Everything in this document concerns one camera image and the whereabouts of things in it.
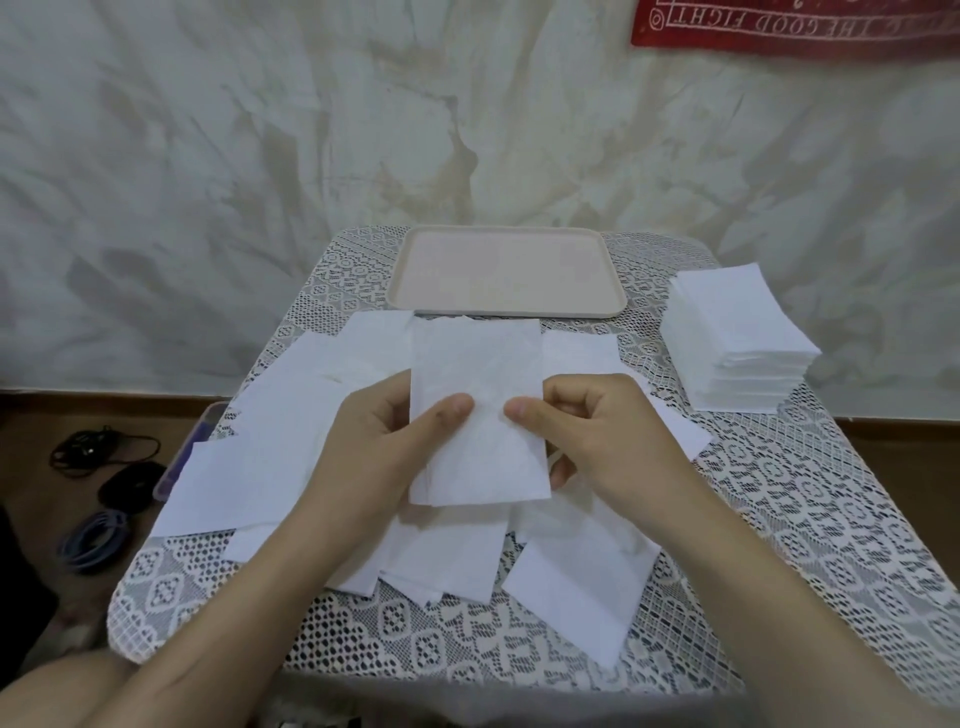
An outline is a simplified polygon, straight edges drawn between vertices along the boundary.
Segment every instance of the wooden floor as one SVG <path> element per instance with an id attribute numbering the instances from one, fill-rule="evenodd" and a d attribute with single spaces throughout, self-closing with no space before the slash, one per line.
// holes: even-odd
<path id="1" fill-rule="evenodd" d="M 197 400 L 138 407 L 131 399 L 125 406 L 78 411 L 76 403 L 3 409 L 0 400 L 0 501 L 10 513 L 24 553 L 58 593 L 61 610 L 70 620 L 102 623 L 110 595 L 149 532 L 157 506 L 134 517 L 135 541 L 120 563 L 96 576 L 68 572 L 57 560 L 57 543 L 98 510 L 97 488 L 120 466 L 70 480 L 51 470 L 50 451 L 76 430 L 109 425 L 157 437 L 162 449 L 156 460 L 167 463 L 208 404 L 209 400 Z M 890 442 L 876 436 L 852 441 L 954 584 L 960 583 L 960 442 L 929 438 Z M 143 447 L 130 445 L 118 456 L 138 456 Z"/>

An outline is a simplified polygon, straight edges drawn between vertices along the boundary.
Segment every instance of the red fabric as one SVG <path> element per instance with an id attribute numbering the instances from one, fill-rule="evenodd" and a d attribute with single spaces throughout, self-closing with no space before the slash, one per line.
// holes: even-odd
<path id="1" fill-rule="evenodd" d="M 640 0 L 633 45 L 833 61 L 960 54 L 960 0 Z"/>

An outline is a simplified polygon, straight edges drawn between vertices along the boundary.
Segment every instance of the pile of paper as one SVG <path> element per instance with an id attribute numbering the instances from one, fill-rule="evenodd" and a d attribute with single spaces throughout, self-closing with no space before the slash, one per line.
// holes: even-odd
<path id="1" fill-rule="evenodd" d="M 660 548 L 579 478 L 551 494 L 544 442 L 502 407 L 540 396 L 555 374 L 623 372 L 649 397 L 613 335 L 405 311 L 355 313 L 337 336 L 307 331 L 234 399 L 236 434 L 194 446 L 152 535 L 232 529 L 223 558 L 250 560 L 306 487 L 344 398 L 405 369 L 411 418 L 457 392 L 474 397 L 474 410 L 417 477 L 409 502 L 327 586 L 371 596 L 382 579 L 421 607 L 444 595 L 488 603 L 513 530 L 526 547 L 504 590 L 612 667 Z M 708 445 L 705 430 L 650 402 L 691 459 Z"/>
<path id="2" fill-rule="evenodd" d="M 660 334 L 690 404 L 707 412 L 775 413 L 820 354 L 755 263 L 678 273 Z"/>

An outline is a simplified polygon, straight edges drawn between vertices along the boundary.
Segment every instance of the wallpaper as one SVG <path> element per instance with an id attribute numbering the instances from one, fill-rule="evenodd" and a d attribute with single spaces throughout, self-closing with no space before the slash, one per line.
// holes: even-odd
<path id="1" fill-rule="evenodd" d="M 0 386 L 231 394 L 338 230 L 756 260 L 838 415 L 960 418 L 960 61 L 628 45 L 631 0 L 8 0 Z"/>

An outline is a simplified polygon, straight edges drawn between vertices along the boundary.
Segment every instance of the person's left hand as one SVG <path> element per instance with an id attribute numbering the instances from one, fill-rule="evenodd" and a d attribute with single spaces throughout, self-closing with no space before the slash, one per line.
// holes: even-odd
<path id="1" fill-rule="evenodd" d="M 451 395 L 409 422 L 409 370 L 353 392 L 291 516 L 332 529 L 345 548 L 357 546 L 386 524 L 417 473 L 472 410 L 470 395 Z"/>

